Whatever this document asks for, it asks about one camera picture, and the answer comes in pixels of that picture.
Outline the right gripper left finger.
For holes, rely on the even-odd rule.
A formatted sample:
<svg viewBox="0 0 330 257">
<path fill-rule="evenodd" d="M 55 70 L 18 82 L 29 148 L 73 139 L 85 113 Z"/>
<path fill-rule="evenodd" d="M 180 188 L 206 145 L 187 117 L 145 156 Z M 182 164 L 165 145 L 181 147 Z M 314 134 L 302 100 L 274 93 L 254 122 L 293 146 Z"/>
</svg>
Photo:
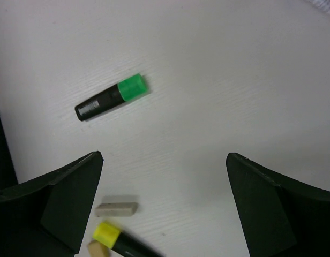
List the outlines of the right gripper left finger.
<svg viewBox="0 0 330 257">
<path fill-rule="evenodd" d="M 0 189 L 0 256 L 79 253 L 103 167 L 100 152 Z"/>
</svg>

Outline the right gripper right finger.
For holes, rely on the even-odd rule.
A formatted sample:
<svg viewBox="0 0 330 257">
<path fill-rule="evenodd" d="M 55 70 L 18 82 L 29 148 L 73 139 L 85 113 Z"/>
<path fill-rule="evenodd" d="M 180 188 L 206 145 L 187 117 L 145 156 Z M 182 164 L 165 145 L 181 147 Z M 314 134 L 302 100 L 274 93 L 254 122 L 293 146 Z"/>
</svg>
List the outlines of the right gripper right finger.
<svg viewBox="0 0 330 257">
<path fill-rule="evenodd" d="M 238 153 L 226 167 L 250 256 L 330 256 L 330 191 Z"/>
</svg>

